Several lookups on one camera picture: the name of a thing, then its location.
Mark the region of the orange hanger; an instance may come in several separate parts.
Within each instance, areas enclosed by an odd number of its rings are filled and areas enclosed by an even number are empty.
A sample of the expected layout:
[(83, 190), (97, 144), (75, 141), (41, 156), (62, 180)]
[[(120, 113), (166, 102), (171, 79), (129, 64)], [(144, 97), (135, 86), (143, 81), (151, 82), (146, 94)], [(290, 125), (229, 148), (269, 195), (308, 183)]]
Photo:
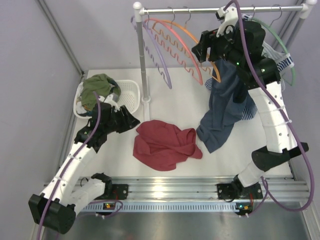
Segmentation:
[[(190, 39), (192, 39), (194, 41), (195, 44), (197, 44), (199, 42), (199, 40), (190, 31), (187, 30), (187, 26), (186, 25), (182, 26), (182, 25), (180, 25), (178, 23), (175, 23), (174, 20), (165, 20), (165, 19), (162, 19), (162, 20), (166, 21), (169, 24), (170, 24), (170, 22), (173, 22), (172, 28), (174, 30), (177, 28), (177, 29), (183, 31)], [(185, 57), (184, 54), (179, 52), (175, 47), (172, 47), (172, 51), (178, 53), (180, 58), (186, 61), (187, 67), (192, 67), (193, 66), (191, 60), (189, 58)], [(200, 68), (201, 74), (202, 74), (202, 72), (207, 72), (218, 83), (221, 82), (220, 72), (219, 72), (219, 70), (218, 70), (218, 68), (217, 68), (217, 66), (216, 66), (216, 64), (214, 62), (210, 63), (212, 67), (208, 67), (208, 66), (204, 66), (202, 63), (200, 63), (195, 56), (194, 56), (194, 58), (198, 63), (198, 66)]]

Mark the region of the red tank top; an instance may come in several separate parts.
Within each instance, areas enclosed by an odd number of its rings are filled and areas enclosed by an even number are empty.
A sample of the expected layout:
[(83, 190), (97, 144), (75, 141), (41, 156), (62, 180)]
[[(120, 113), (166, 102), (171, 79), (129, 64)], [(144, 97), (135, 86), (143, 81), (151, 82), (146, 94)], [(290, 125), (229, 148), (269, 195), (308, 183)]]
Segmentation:
[(196, 130), (181, 130), (161, 120), (145, 121), (136, 129), (132, 155), (144, 165), (160, 172), (173, 171), (188, 158), (201, 159)]

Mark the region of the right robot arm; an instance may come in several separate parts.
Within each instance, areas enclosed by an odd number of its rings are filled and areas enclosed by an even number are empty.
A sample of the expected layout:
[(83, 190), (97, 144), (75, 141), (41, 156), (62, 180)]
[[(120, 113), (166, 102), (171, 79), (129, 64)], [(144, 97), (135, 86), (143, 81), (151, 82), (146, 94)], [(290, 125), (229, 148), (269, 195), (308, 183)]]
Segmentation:
[(263, 53), (265, 35), (258, 22), (242, 21), (229, 25), (223, 34), (203, 31), (191, 50), (200, 62), (215, 62), (222, 73), (221, 82), (211, 85), (209, 110), (196, 130), (207, 150), (214, 152), (227, 141), (250, 106), (258, 113), (266, 137), (266, 145), (252, 152), (251, 162), (226, 186), (227, 199), (247, 198), (265, 172), (304, 156), (309, 149), (292, 129), (277, 63)]

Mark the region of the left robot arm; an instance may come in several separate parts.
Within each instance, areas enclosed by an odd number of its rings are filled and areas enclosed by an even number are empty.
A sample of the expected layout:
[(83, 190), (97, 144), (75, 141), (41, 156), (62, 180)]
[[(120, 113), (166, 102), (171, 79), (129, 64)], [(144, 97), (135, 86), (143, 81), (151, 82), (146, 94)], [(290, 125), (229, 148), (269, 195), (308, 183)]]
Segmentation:
[(28, 205), (34, 222), (40, 228), (66, 234), (83, 208), (97, 198), (109, 198), (113, 194), (113, 183), (104, 173), (93, 174), (78, 190), (74, 187), (109, 134), (122, 134), (139, 124), (125, 105), (97, 103), (86, 125), (76, 133), (70, 152), (53, 179), (40, 194), (30, 197)]

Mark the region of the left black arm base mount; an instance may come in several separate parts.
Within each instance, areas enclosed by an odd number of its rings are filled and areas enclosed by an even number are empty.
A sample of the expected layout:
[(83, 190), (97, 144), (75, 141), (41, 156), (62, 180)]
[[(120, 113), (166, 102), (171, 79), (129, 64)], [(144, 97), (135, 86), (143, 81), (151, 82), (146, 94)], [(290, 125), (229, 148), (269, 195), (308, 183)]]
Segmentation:
[(107, 200), (126, 200), (129, 194), (128, 184), (113, 184), (112, 186), (107, 186), (102, 199)]

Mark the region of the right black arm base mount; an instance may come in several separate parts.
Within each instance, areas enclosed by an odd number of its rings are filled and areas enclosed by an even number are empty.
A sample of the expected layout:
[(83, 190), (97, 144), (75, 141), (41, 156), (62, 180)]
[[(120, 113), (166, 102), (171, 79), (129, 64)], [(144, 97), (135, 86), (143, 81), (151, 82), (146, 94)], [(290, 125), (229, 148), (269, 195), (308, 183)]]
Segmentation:
[(219, 183), (216, 187), (219, 200), (231, 203), (237, 198), (237, 192), (231, 183)]

